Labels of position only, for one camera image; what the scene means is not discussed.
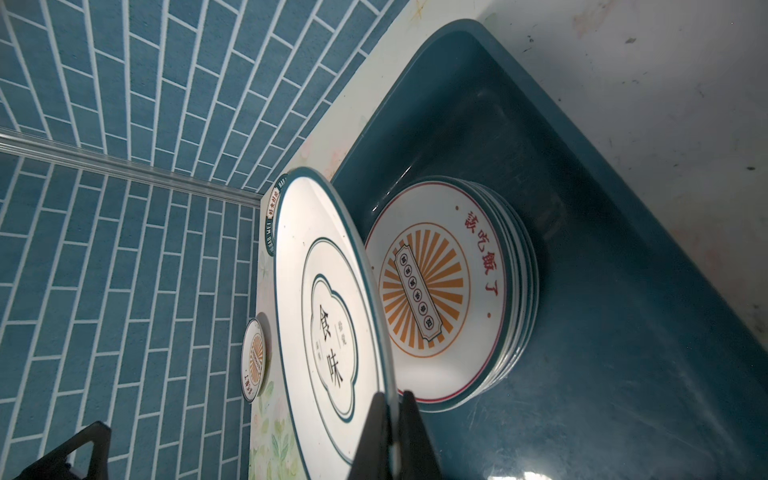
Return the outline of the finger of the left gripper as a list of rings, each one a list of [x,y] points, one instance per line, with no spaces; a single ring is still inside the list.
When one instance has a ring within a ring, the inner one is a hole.
[[[17,479],[107,480],[111,433],[109,426],[95,421],[26,467]],[[69,456],[87,444],[92,445],[92,451],[88,469],[81,475],[74,469]]]

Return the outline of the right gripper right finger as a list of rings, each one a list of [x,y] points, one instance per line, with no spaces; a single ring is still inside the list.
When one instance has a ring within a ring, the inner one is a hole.
[[[404,391],[400,401],[398,439],[402,480],[441,480],[437,457],[423,423],[415,396]]]

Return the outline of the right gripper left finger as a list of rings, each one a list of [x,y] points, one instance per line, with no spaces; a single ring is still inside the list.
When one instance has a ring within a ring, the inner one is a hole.
[[[377,392],[371,401],[348,480],[391,479],[389,445],[391,425],[386,397]]]

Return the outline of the white clover plate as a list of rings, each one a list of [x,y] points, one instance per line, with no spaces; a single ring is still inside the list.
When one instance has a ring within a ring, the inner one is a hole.
[[[309,167],[277,185],[267,230],[279,356],[310,479],[350,473],[373,397],[398,392],[384,311],[365,247],[341,197]]]

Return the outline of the orange sunburst plate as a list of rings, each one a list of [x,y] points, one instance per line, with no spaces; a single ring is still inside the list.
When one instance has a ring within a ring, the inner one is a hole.
[[[394,195],[365,240],[399,393],[423,412],[476,395],[499,360],[514,282],[488,203],[456,178]]]
[[[245,329],[240,367],[240,383],[244,399],[251,403],[260,394],[266,368],[264,332],[257,318],[251,319]]]

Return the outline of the green rim plate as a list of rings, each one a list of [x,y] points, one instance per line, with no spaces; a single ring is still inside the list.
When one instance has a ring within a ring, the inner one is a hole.
[[[512,205],[494,190],[478,182],[468,185],[487,200],[501,219],[507,245],[512,250],[514,266],[513,313],[510,319],[514,328],[505,340],[505,353],[491,371],[490,379],[485,380],[479,392],[493,389],[503,380],[518,363],[525,351],[536,323],[540,296],[540,275],[533,241],[529,231]]]
[[[287,182],[288,174],[282,174],[273,184],[271,193],[268,196],[267,210],[264,222],[264,235],[266,251],[269,256],[275,254],[275,215],[280,203],[282,189]]]

